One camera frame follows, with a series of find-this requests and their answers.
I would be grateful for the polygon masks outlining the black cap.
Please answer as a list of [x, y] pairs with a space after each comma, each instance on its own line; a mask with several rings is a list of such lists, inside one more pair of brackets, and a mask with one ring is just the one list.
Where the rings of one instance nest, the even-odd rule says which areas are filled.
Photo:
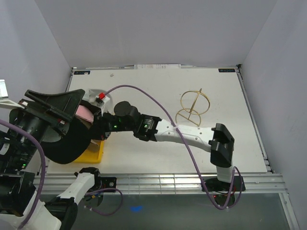
[[45, 156], [57, 164], [69, 164], [77, 159], [90, 145], [89, 130], [80, 119], [69, 123], [66, 134], [54, 142], [42, 141]]

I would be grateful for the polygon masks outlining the beige cap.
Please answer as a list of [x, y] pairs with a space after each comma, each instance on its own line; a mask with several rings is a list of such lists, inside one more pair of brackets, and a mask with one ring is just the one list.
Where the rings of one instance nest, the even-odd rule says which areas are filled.
[[90, 143], [94, 144], [95, 146], [99, 146], [100, 145], [100, 140], [93, 139], [93, 135], [92, 135], [91, 130], [90, 130], [91, 126], [92, 126], [92, 123], [90, 123], [90, 122], [86, 122], [86, 123], [87, 123], [87, 128], [89, 130], [89, 137], [91, 138]]

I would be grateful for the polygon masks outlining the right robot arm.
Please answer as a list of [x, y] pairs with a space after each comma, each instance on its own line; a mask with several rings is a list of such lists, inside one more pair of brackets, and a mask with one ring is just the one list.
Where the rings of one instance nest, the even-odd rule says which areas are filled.
[[228, 190], [234, 185], [233, 151], [235, 139], [224, 124], [215, 127], [174, 126], [157, 116], [141, 114], [127, 101], [115, 105], [114, 114], [97, 112], [90, 127], [93, 139], [106, 140], [112, 132], [132, 132], [142, 141], [173, 142], [210, 153], [216, 167], [217, 186]]

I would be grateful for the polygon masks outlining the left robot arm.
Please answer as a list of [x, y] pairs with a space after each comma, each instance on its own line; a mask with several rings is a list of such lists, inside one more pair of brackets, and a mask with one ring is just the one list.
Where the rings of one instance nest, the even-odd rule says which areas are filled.
[[9, 121], [1, 121], [8, 130], [0, 134], [0, 218], [18, 230], [70, 229], [85, 194], [101, 188], [99, 170], [83, 168], [63, 193], [47, 203], [40, 200], [46, 160], [71, 163], [91, 143], [88, 128], [76, 116], [84, 94], [82, 89], [28, 90], [19, 102], [0, 101], [10, 111]]

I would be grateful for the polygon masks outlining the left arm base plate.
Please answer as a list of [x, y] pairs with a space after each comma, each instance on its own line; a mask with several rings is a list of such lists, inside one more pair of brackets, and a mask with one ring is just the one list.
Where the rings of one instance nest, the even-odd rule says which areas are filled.
[[104, 189], [104, 192], [115, 192], [117, 187], [116, 177], [99, 177], [97, 190]]

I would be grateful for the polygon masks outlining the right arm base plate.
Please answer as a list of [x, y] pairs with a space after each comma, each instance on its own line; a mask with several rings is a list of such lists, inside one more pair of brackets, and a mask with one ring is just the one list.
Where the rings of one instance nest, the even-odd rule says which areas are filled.
[[[207, 179], [204, 177], [204, 182], [206, 184], [207, 190], [209, 192], [228, 192], [230, 183], [222, 182], [217, 179], [217, 177], [208, 177]], [[244, 184], [244, 180], [241, 179], [240, 176], [234, 177], [234, 183], [233, 183], [233, 191], [245, 191], [246, 187]]]

